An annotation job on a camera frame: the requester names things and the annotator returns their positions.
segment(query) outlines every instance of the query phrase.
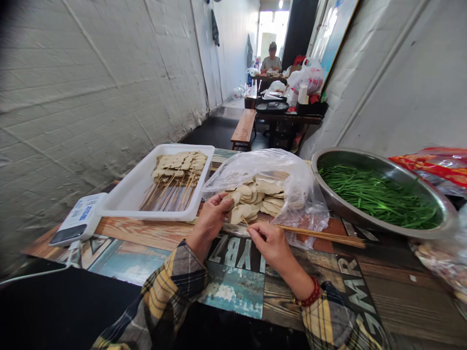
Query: woman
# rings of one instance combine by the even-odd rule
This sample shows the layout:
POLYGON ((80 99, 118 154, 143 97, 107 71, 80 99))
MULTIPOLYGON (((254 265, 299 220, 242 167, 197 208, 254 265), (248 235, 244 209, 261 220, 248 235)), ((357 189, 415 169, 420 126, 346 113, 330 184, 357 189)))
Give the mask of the woman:
MULTIPOLYGON (((190 235, 146 280, 139 298, 96 340, 93 349, 167 349, 175 340, 188 307, 209 282, 203 263, 232 204, 226 193, 203 205, 190 235)), ((302 306, 302 319, 312 349, 379 349, 360 320, 330 283, 321 286, 292 255, 284 231, 274 225, 248 227, 258 250, 291 288, 302 306)))
POLYGON ((266 57, 261 65, 261 73, 266 73, 268 70, 282 71, 282 63, 279 57, 276 57, 277 45, 273 41, 269 45, 269 57, 266 57))

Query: plaid shirt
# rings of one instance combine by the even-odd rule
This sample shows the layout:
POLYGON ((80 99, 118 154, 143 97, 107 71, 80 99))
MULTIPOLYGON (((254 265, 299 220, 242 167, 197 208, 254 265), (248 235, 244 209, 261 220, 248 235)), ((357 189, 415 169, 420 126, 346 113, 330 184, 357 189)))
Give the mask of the plaid shirt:
MULTIPOLYGON (((206 266, 183 240, 146 280, 141 294, 120 319, 96 340, 93 349, 167 349, 173 344, 188 307, 209 282, 206 266)), ((338 290, 323 284, 324 293, 302 310, 312 349, 381 349, 338 290)))

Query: plastic container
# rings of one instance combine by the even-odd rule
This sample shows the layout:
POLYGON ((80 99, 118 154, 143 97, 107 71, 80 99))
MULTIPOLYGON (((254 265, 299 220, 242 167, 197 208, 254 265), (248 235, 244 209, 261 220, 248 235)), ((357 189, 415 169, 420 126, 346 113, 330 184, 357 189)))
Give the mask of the plastic container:
POLYGON ((211 161, 214 155, 213 146, 187 144, 161 144, 154 148, 133 170, 108 194, 99 208, 101 216, 124 216, 138 220, 157 221, 192 221, 196 218, 201 203, 201 189, 206 182, 211 161), (141 211, 139 207, 144 200, 145 191, 153 183, 152 171, 160 155, 172 155, 185 151, 201 151, 208 158, 200 175, 195 191, 184 211, 141 211))

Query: green vegetable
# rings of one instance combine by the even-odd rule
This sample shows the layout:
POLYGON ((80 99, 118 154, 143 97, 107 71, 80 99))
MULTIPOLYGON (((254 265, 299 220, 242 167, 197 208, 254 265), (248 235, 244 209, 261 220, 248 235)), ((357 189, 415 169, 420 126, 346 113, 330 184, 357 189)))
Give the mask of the green vegetable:
POLYGON ((319 173, 342 199, 389 224, 404 228, 431 229, 436 223, 437 207, 411 194, 418 179, 402 186, 374 171, 334 165, 319 173))

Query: stainless steel bowl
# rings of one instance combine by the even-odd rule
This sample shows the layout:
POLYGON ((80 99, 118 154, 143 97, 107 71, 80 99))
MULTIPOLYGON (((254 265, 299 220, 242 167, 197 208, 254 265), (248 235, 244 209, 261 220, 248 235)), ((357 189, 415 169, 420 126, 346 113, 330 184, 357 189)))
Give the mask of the stainless steel bowl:
POLYGON ((458 215, 456 209, 443 194, 423 181, 416 182, 413 187, 413 193, 438 206, 439 209, 435 218, 439 226, 430 230, 403 228, 375 219, 338 196, 326 184, 318 172, 320 165, 323 164, 323 162, 329 166, 341 164, 353 166, 362 170, 374 169, 400 184, 413 182, 416 175, 409 170, 392 163, 386 158, 356 149, 331 147, 315 153, 311 160, 311 168, 313 169, 313 173, 315 174, 315 177, 323 191, 323 195, 329 209, 333 210, 336 214, 340 215, 352 224, 361 228, 379 231, 383 230, 409 237, 424 239, 446 238, 456 232, 458 228, 458 215))

